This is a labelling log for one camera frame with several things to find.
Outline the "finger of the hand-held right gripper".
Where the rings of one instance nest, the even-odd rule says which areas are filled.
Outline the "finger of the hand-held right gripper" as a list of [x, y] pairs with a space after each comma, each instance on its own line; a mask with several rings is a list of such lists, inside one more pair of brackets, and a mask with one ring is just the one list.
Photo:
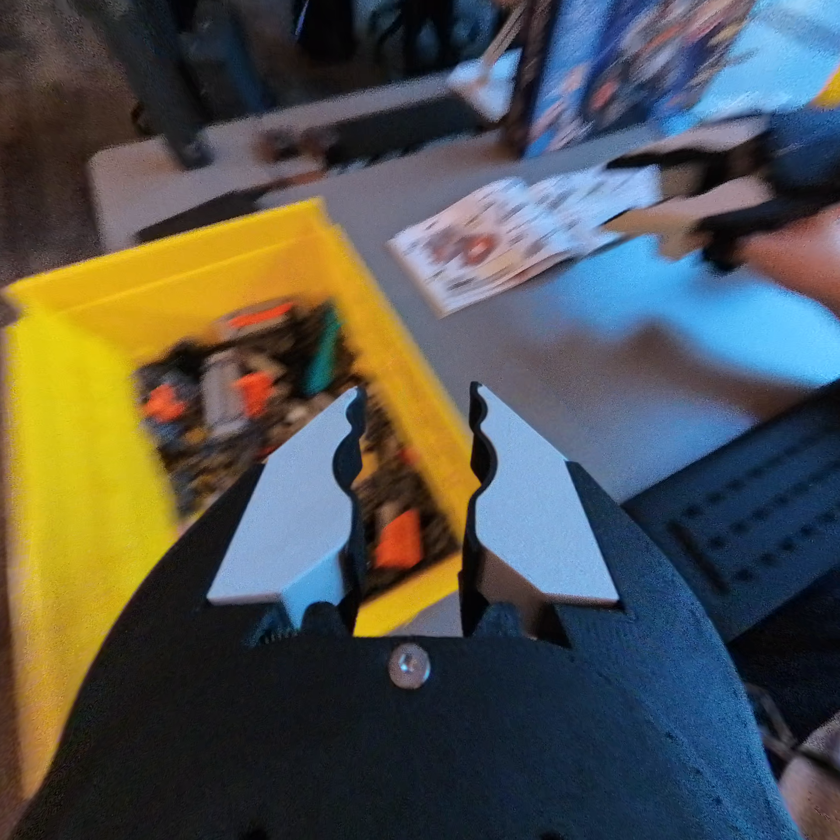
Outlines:
[[765, 172], [769, 135], [767, 124], [701, 124], [637, 147], [604, 167], [609, 172], [651, 170], [660, 198], [698, 196], [740, 181], [761, 198], [774, 198]]
[[601, 231], [625, 238], [654, 236], [661, 256], [678, 260], [709, 241], [703, 219], [756, 207], [773, 198], [766, 185], [719, 185], [696, 196], [676, 196], [635, 207], [601, 224]]

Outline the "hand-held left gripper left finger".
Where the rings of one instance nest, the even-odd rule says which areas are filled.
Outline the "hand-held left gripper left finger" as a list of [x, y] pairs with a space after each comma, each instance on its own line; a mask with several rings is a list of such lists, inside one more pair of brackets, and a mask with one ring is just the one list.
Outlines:
[[302, 630], [316, 604], [354, 632], [366, 577], [361, 473], [366, 392], [354, 386], [266, 460], [206, 598], [275, 604]]

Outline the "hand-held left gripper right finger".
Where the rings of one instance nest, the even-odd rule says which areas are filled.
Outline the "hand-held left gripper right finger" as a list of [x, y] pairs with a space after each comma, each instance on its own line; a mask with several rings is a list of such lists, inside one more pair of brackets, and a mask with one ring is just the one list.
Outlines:
[[577, 490], [571, 462], [487, 385], [469, 385], [469, 498], [461, 626], [480, 632], [501, 606], [527, 637], [561, 637], [557, 609], [612, 610], [620, 595]]

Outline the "pile of toy bricks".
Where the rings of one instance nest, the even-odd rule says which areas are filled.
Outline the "pile of toy bricks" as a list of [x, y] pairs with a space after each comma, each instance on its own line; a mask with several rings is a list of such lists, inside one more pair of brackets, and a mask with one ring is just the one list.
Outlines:
[[265, 462], [350, 388], [366, 394], [362, 468], [368, 592], [446, 559], [455, 533], [376, 381], [362, 372], [331, 301], [288, 297], [216, 320], [212, 341], [183, 339], [134, 373], [142, 424], [192, 523], [247, 468]]

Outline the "toy instruction booklet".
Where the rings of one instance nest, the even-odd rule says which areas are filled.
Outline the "toy instruction booklet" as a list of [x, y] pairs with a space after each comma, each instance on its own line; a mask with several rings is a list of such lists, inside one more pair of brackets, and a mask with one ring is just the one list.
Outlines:
[[507, 177], [405, 228], [387, 247], [440, 317], [620, 241], [606, 222], [662, 199], [652, 165]]

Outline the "yellow plastic bin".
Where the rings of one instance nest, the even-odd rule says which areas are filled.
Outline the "yellow plastic bin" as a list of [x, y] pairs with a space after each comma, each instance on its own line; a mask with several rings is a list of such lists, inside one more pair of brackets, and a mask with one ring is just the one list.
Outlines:
[[140, 425], [132, 372], [222, 315], [292, 296], [337, 304], [461, 540], [471, 436], [319, 198], [87, 259], [5, 290], [7, 579], [23, 796], [44, 779], [111, 626], [176, 540], [174, 501]]

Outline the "grey desk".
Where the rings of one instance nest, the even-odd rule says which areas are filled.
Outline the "grey desk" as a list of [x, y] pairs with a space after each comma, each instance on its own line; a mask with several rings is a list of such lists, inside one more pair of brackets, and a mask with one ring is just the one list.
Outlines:
[[747, 269], [661, 259], [636, 238], [439, 318], [388, 241], [503, 177], [538, 182], [652, 141], [630, 129], [530, 160], [497, 133], [268, 192], [320, 197], [459, 411], [496, 393], [617, 501], [838, 379], [838, 321]]

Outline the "person's right hand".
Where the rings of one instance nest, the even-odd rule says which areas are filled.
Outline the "person's right hand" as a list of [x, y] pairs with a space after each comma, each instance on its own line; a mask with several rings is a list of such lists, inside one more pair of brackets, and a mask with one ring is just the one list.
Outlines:
[[839, 206], [740, 242], [745, 265], [839, 315]]

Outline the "colourful toy box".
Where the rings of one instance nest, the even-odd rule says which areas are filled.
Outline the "colourful toy box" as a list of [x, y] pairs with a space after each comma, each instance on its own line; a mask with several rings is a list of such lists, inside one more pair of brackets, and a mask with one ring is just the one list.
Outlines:
[[651, 123], [794, 108], [838, 69], [834, 1], [527, 2], [505, 121], [533, 158]]

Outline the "black perforated block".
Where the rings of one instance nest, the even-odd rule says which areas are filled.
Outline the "black perforated block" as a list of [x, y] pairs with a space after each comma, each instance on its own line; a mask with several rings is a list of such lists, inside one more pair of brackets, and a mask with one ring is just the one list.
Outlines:
[[623, 504], [725, 643], [838, 568], [839, 383]]

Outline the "black power adapter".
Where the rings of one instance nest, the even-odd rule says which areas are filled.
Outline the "black power adapter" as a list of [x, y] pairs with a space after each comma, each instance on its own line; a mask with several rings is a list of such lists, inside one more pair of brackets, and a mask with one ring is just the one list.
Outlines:
[[136, 245], [148, 244], [159, 239], [180, 235], [238, 217], [258, 212], [258, 202], [268, 188], [226, 192], [220, 196], [192, 206], [184, 211], [142, 227], [133, 235]]

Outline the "light grey side table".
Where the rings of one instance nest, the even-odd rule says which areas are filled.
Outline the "light grey side table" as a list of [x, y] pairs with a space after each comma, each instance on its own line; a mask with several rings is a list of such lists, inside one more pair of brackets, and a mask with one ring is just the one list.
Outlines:
[[200, 224], [248, 213], [261, 196], [377, 165], [490, 124], [447, 87], [444, 74], [272, 110], [212, 125], [210, 164], [177, 165], [161, 138], [96, 153], [88, 165], [99, 240], [107, 251], [137, 244], [146, 228], [190, 213]]

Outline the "person's beige trousers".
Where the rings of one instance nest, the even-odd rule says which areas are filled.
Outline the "person's beige trousers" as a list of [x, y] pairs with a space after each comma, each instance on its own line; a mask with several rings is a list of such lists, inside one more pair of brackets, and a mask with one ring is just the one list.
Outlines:
[[781, 776], [780, 792], [804, 838], [839, 838], [838, 715], [798, 747]]

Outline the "black metal post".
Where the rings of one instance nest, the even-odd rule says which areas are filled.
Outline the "black metal post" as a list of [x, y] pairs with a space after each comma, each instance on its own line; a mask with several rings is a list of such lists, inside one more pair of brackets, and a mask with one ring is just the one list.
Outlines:
[[146, 127], [161, 135], [187, 169], [203, 168], [212, 155], [203, 137], [205, 111], [187, 75], [181, 35], [196, 2], [74, 2], [122, 70]]

